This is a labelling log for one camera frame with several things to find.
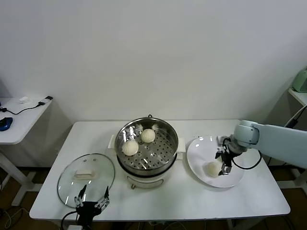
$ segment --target black cable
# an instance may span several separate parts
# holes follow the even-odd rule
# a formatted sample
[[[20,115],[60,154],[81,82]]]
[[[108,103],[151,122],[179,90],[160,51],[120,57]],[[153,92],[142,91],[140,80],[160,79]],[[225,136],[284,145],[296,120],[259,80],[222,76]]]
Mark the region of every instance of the black cable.
[[[285,222],[286,222],[288,228],[289,228],[290,230],[294,230],[294,229],[292,228],[292,226],[289,224],[289,222],[287,221],[286,217],[282,217],[282,218],[285,220]]]
[[[253,166],[251,166],[251,167],[249,167],[249,168],[244,168],[244,167],[241,167],[240,165],[237,165],[237,164],[235,163],[235,161],[234,161],[234,158],[232,159],[232,162],[233,162],[233,164],[234,164],[236,167],[238,167],[238,168],[240,168],[240,169],[244,169],[244,170],[253,169],[253,168],[255,168],[257,165],[259,165],[259,163],[260,163],[260,161],[261,161],[261,159],[262,159],[262,153],[261,153],[260,151],[258,151],[258,152],[259,152],[259,155],[260,155],[259,160],[257,161],[256,164],[254,164]]]
[[[269,158],[269,161],[268,161],[267,165],[270,164],[271,160],[272,160],[272,157]]]
[[[223,145],[225,145],[225,141],[226,141],[226,140],[228,140],[229,142],[231,141],[230,138],[225,138],[225,139],[223,140]]]
[[[134,222],[131,222],[130,225],[128,225],[127,228],[125,228],[125,230],[128,230],[129,228],[131,228],[131,226],[134,224]]]
[[[63,217],[63,219],[61,220],[61,230],[64,230],[64,228],[63,228],[63,222],[64,222],[65,218],[66,218],[67,216],[71,215],[71,214],[74,214],[74,213],[77,213],[77,211],[69,212],[69,213],[67,213],[67,214]]]
[[[264,221],[264,225],[265,225],[266,229],[269,230],[269,227],[268,227],[268,224],[267,224],[267,220],[264,219],[263,221]]]
[[[2,179],[1,179],[1,177],[0,177],[0,192],[2,191],[2,187],[3,187],[3,181],[2,181]]]
[[[18,113],[14,113],[14,112],[12,112],[12,111],[10,111],[10,110],[8,110],[8,109],[7,109],[6,111],[9,112],[9,113],[11,113],[11,114],[18,115],[18,114],[20,114],[20,113],[23,112],[23,111],[26,111],[26,110],[28,110],[28,109],[35,109],[35,108],[37,108],[37,107],[39,107],[39,106],[40,106],[40,104],[38,104],[38,105],[35,106],[35,107],[23,109],[23,110],[19,111]]]
[[[168,229],[168,226],[169,226],[170,224],[168,224],[165,228],[163,228],[163,230]]]
[[[292,221],[290,220],[290,218],[288,218],[287,216],[283,216],[284,220],[288,220],[289,223],[291,224],[291,227],[293,230],[295,230],[294,224],[292,223]]]

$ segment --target floor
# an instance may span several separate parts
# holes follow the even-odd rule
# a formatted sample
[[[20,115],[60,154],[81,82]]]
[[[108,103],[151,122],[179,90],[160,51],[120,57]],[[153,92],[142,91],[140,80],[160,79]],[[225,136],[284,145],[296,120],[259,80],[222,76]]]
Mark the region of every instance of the floor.
[[[39,171],[34,178],[35,183],[43,183],[44,179],[48,174],[48,170]],[[275,170],[272,172],[276,180],[292,180],[293,176],[289,170]],[[4,179],[6,173],[0,169],[0,177]],[[12,202],[15,194],[17,193],[20,185],[14,180],[10,179],[9,182],[4,187],[3,191],[0,192],[0,208],[7,210],[10,208],[10,203]],[[290,223],[287,224],[286,219],[283,217],[269,217],[265,221],[260,222],[258,225],[251,228],[251,230],[305,230],[306,227],[306,213],[307,213],[307,197],[304,192],[300,189],[286,189],[283,190],[283,194],[286,197],[290,207],[291,213],[287,216],[294,228],[291,228]],[[33,202],[37,193],[27,193],[21,207],[31,209]],[[18,207],[15,207],[8,212],[10,215],[18,211]],[[48,221],[33,220],[29,215],[24,212],[21,215],[20,220],[17,222],[19,214],[12,219],[12,224],[16,223],[11,230],[59,230],[56,225]],[[7,221],[7,216],[4,214],[0,216],[0,230],[5,229],[5,223]],[[236,220],[235,224],[239,223],[242,220]],[[208,221],[183,221],[181,224],[186,228],[186,230],[228,230],[226,220],[208,220]],[[164,230],[168,225],[168,230],[177,229],[184,230],[179,223],[169,223],[163,225],[158,224],[156,226],[151,226],[148,222],[146,223],[112,223],[112,222],[103,222],[103,223],[94,223],[92,228],[93,230]]]

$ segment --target table leg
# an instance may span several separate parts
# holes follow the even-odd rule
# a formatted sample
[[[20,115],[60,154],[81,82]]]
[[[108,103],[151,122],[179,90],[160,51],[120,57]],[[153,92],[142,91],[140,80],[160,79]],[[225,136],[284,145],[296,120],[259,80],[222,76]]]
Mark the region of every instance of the table leg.
[[[0,152],[0,167],[5,170],[11,177],[13,177],[18,183],[21,184],[16,197],[12,202],[12,206],[19,206],[26,192],[39,192],[42,184],[34,184],[32,179],[35,176],[35,172],[30,172],[28,176],[25,176],[19,169],[13,165],[9,159],[7,159]]]
[[[296,179],[294,181],[277,181],[278,186],[281,189],[301,188],[307,195],[307,170],[305,170],[302,174],[300,174],[297,169],[292,169],[291,172]]]
[[[1,191],[4,189],[5,185],[7,184],[7,182],[10,180],[11,176],[9,174],[7,174],[7,176],[4,178],[4,180],[2,181],[2,188]]]
[[[228,219],[227,224],[230,230],[248,230],[263,220],[264,220],[264,217],[248,218],[242,221],[241,223],[237,224],[235,227],[233,227],[231,219]]]

